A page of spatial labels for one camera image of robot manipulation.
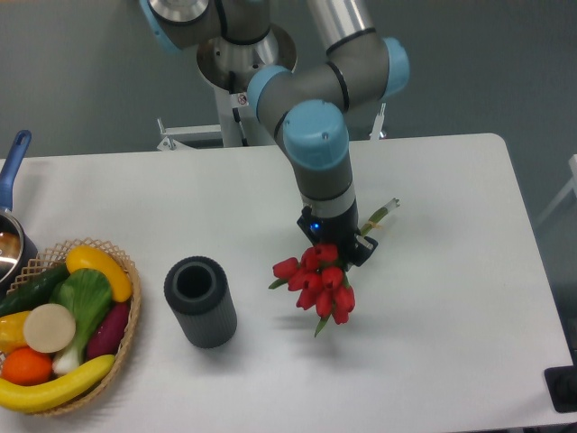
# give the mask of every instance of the white radish slice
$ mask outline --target white radish slice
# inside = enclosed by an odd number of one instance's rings
[[[52,354],[66,347],[76,333],[72,314],[59,304],[33,309],[24,321],[24,340],[36,352]]]

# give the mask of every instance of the orange fruit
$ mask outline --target orange fruit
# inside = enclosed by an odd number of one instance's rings
[[[2,366],[2,378],[16,385],[31,386],[45,383],[52,375],[52,360],[30,347],[14,350]]]

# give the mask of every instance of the blue joint cap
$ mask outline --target blue joint cap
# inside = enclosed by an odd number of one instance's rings
[[[384,41],[389,51],[389,81],[383,99],[405,88],[410,76],[408,56],[403,46],[395,38],[384,38]]]
[[[249,105],[252,106],[257,119],[259,118],[259,100],[261,99],[264,88],[266,88],[267,84],[277,75],[287,73],[290,74],[292,72],[282,66],[271,65],[259,70],[254,74],[254,77],[252,77],[249,88],[246,91],[246,96],[249,99]]]
[[[290,160],[309,170],[331,170],[349,151],[343,114],[320,99],[302,102],[288,112],[283,138]]]
[[[162,49],[171,54],[181,52],[181,49],[172,43],[170,38],[160,27],[159,22],[156,20],[156,16],[154,16],[154,13],[148,4],[148,0],[139,0],[139,3],[144,12],[144,16],[146,17],[146,21],[148,21],[148,25],[151,27],[154,37],[159,42]]]

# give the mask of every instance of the blue pot handle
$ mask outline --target blue pot handle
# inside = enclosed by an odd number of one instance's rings
[[[14,143],[6,157],[4,167],[0,171],[0,209],[12,210],[12,190],[14,179],[28,150],[32,139],[30,131],[20,131],[14,138]]]

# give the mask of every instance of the woven basket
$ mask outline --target woven basket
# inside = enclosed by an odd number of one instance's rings
[[[8,293],[14,290],[18,290],[18,288],[27,282],[31,277],[55,266],[57,263],[63,263],[68,252],[75,246],[82,244],[94,246],[95,248],[108,253],[127,273],[128,278],[133,285],[133,295],[130,299],[131,305],[128,325],[126,325],[126,329],[124,330],[124,338],[122,339],[118,348],[118,352],[116,353],[116,358],[114,360],[112,370],[101,382],[71,401],[68,401],[50,410],[34,412],[33,415],[62,415],[90,403],[96,396],[105,390],[108,384],[118,374],[133,341],[134,330],[136,329],[136,323],[138,321],[138,316],[141,310],[141,282],[138,276],[138,272],[136,271],[136,267],[134,266],[134,262],[130,260],[130,257],[123,250],[111,244],[110,242],[97,241],[87,238],[84,240],[76,239],[74,241],[66,241],[63,244],[56,244],[52,248],[46,249],[43,253],[38,253],[35,259],[31,259],[28,262],[28,266],[24,267],[20,275],[16,277],[16,280],[10,286]],[[5,355],[0,352],[0,367],[4,363],[4,359]]]

